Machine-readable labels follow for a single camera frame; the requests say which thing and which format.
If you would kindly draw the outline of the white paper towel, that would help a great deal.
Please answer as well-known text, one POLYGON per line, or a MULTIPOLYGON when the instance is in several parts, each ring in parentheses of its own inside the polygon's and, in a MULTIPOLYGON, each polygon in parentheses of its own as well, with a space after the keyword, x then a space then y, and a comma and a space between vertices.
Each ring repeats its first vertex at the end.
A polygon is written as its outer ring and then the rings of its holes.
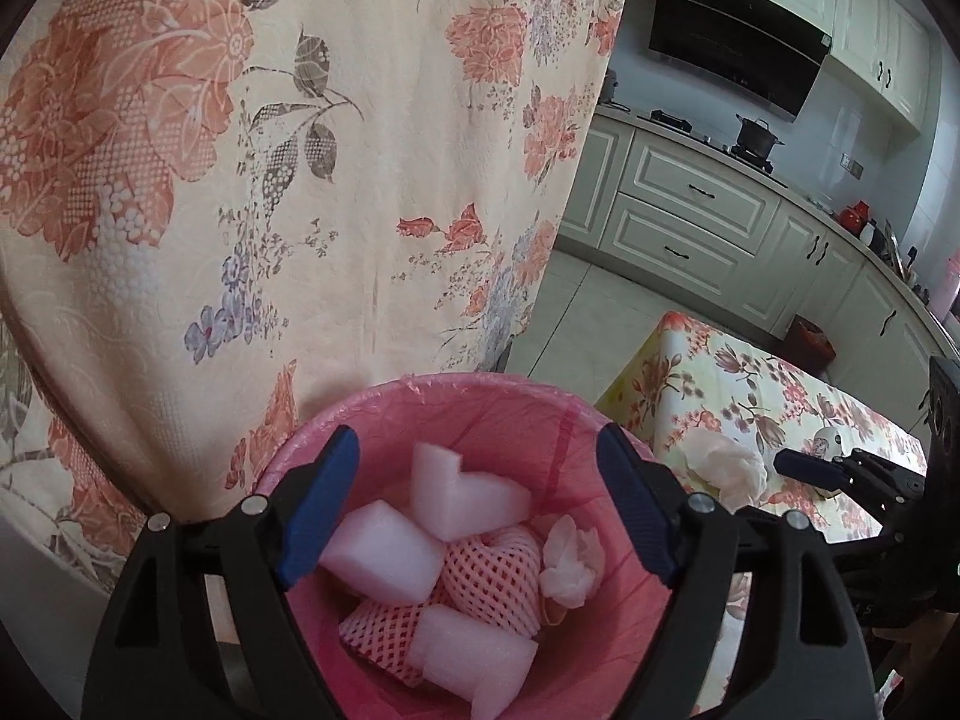
POLYGON ((768 468, 761 455, 723 433, 693 427, 679 447, 688 470, 715 489, 728 511, 758 504, 768 488, 768 468))

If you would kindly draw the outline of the white foam block square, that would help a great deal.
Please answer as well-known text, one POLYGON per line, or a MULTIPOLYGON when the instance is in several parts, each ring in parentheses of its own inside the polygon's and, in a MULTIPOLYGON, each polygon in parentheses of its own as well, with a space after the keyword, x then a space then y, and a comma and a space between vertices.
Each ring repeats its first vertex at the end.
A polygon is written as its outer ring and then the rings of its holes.
POLYGON ((443 569, 444 544, 385 500, 350 512, 319 558, 348 589, 387 606, 430 598, 443 569))

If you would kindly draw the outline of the white L-shaped foam piece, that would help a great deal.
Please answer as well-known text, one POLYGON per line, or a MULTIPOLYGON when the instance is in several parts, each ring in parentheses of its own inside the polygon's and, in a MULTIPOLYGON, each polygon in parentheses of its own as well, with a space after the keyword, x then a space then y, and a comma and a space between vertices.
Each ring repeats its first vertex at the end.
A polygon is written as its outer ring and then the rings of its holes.
POLYGON ((526 522, 532 512, 532 494, 504 476, 464 472, 459 454, 417 442, 410 472, 410 512, 425 532, 454 543, 526 522))

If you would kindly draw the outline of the pink foam net with orange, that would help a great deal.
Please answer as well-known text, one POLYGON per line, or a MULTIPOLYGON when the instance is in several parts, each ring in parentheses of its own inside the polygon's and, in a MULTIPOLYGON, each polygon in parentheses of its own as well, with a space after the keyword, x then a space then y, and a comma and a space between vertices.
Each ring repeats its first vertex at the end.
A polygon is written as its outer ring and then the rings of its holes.
POLYGON ((427 608, 428 603, 389 606, 364 600, 338 624, 338 635, 353 655, 415 688, 423 676, 410 665, 409 650, 421 613, 427 608))

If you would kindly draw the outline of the pink lined trash bin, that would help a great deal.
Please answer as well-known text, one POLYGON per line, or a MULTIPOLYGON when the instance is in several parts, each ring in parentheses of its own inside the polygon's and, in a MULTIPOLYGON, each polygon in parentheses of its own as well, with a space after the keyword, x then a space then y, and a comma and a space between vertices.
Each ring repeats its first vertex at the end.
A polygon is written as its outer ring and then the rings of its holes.
POLYGON ((413 447, 441 445, 469 472, 529 489, 532 517, 453 544, 436 600, 480 611, 534 635, 539 647, 509 718, 608 718, 658 627, 669 593, 641 567, 596 466, 607 419, 576 395, 505 374, 436 374, 368 388, 320 411, 260 473, 268 493, 314 460, 340 424, 358 434, 361 458, 350 509, 382 499, 409 504, 413 447), (596 593, 560 613, 539 595, 542 550, 553 523, 571 517, 605 554, 596 593))

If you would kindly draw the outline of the lower kitchen cabinets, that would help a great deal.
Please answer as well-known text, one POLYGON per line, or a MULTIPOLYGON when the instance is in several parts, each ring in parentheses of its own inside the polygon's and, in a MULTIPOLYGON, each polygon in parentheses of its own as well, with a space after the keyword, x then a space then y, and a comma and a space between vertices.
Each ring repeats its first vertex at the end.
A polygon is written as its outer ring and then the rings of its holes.
POLYGON ((955 351, 928 308, 825 211, 731 154, 597 107, 560 244, 754 337, 797 317, 836 349, 831 383, 914 429, 928 366, 955 351))

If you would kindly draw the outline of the kitchen cabinets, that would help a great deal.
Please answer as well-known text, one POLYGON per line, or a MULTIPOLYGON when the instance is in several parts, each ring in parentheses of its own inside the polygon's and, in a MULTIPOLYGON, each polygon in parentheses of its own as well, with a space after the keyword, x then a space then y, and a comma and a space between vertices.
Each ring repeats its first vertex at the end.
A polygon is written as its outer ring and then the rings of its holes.
POLYGON ((896 0, 771 0, 832 36, 835 60, 903 125, 923 128, 931 73, 928 32, 896 0))
POLYGON ((731 154, 597 107, 560 244, 754 337, 797 317, 836 349, 831 383, 914 429, 928 366, 955 351, 928 308, 825 211, 731 154))

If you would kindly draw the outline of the upper kitchen cabinets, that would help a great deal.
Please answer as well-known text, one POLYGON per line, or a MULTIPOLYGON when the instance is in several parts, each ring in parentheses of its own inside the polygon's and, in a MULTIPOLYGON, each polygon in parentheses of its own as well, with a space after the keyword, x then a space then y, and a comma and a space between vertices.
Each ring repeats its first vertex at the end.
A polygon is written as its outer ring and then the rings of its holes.
POLYGON ((903 125, 923 128, 931 73, 928 32, 896 0, 771 0, 832 36, 835 60, 903 125))

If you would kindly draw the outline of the small red floor bin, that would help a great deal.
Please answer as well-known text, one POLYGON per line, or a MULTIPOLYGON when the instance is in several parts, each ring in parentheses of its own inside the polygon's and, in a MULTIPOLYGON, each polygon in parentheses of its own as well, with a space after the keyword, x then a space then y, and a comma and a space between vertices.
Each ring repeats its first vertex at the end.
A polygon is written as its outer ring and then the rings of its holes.
POLYGON ((836 358, 836 351, 814 322, 795 316, 784 335, 779 355, 811 376, 822 376, 836 358))

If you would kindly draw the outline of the floral tablecloth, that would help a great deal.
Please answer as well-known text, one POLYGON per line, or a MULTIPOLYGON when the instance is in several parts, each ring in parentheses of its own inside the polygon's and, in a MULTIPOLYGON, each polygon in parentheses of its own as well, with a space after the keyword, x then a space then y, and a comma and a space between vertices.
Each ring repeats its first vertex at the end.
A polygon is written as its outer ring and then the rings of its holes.
POLYGON ((844 494, 778 475, 781 449, 814 455, 820 427, 926 471, 923 447, 850 395, 716 328, 665 314, 599 398, 643 460, 679 482, 677 572, 623 718, 872 718, 871 657, 830 546, 880 533, 844 494), (731 512, 686 466, 693 427, 755 450, 768 488, 731 512))

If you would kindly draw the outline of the red kettle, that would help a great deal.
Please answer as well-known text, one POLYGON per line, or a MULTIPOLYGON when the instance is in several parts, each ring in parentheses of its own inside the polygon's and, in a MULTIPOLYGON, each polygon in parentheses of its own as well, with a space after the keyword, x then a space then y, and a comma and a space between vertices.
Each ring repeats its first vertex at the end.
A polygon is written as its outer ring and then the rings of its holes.
POLYGON ((841 227, 851 232, 853 236, 859 236, 870 219, 871 209, 864 200, 857 200, 852 205, 846 206, 836 216, 836 221, 841 224, 841 227))

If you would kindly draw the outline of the floral curtain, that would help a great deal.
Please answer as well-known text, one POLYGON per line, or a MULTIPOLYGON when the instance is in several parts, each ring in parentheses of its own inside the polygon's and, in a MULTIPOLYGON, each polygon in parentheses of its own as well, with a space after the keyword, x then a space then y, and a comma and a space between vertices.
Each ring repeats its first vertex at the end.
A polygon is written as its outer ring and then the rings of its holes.
POLYGON ((2 511, 98 592, 526 330, 625 0, 2 0, 2 511))

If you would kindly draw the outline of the black cooking pot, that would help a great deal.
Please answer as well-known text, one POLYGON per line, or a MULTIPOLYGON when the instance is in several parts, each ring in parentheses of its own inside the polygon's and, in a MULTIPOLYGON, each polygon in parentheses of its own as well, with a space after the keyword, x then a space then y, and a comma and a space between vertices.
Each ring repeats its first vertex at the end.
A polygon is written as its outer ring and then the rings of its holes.
POLYGON ((771 132, 768 122, 763 119, 747 119, 743 115, 737 115, 737 121, 740 130, 736 143, 731 146, 731 153, 739 160, 747 161, 760 171, 771 174, 773 165, 770 163, 770 154, 775 146, 782 145, 782 140, 771 132))

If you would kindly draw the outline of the gas stove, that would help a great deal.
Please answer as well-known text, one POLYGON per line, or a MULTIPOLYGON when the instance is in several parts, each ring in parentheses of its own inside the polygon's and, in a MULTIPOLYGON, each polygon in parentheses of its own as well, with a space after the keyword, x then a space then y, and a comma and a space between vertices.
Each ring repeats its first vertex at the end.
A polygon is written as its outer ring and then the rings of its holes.
POLYGON ((654 109, 651 114, 649 114, 649 120, 654 122, 654 124, 662 125, 663 127, 670 128, 670 130, 675 130, 675 132, 683 133, 685 137, 693 138, 693 140, 697 140, 697 142, 711 142, 711 137, 693 127, 692 122, 678 115, 669 114, 669 112, 665 112, 665 110, 654 109))

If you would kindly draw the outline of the black range hood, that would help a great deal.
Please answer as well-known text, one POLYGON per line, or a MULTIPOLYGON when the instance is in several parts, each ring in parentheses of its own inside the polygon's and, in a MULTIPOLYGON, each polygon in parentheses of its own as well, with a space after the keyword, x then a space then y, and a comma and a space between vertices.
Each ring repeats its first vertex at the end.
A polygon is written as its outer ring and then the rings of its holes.
POLYGON ((771 0, 654 0, 649 48, 794 119, 832 36, 771 0))

